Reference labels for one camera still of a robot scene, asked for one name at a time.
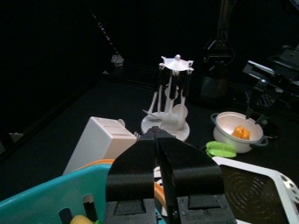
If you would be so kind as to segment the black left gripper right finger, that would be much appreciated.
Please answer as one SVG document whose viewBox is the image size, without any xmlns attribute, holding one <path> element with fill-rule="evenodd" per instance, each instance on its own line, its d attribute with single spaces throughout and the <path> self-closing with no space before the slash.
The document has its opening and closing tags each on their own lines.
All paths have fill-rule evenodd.
<svg viewBox="0 0 299 224">
<path fill-rule="evenodd" d="M 217 162 L 165 130 L 155 141 L 169 224 L 238 224 Z"/>
</svg>

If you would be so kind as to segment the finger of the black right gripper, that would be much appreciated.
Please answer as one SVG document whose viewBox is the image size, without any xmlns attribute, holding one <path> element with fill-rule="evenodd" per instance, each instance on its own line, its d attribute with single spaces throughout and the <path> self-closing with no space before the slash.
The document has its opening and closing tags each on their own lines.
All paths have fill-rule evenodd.
<svg viewBox="0 0 299 224">
<path fill-rule="evenodd" d="M 254 86 L 252 95 L 248 99 L 248 112 L 246 112 L 248 119 L 252 117 L 254 113 L 254 107 L 257 106 L 261 95 L 262 95 L 262 81 L 260 81 L 257 85 Z"/>
<path fill-rule="evenodd" d="M 268 120 L 269 120 L 270 116 L 280 109 L 280 100 L 265 89 L 258 90 L 257 100 L 264 102 L 264 105 L 265 105 L 265 110 L 257 119 L 257 124 L 268 125 Z"/>
</svg>

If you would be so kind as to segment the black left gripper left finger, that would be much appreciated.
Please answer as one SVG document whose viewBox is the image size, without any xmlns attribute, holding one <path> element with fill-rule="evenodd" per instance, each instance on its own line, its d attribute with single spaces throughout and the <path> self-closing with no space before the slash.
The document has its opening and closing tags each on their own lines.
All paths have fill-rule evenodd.
<svg viewBox="0 0 299 224">
<path fill-rule="evenodd" d="M 111 165 L 105 224 L 157 224 L 154 169 L 158 133 L 159 128 L 151 128 Z"/>
</svg>

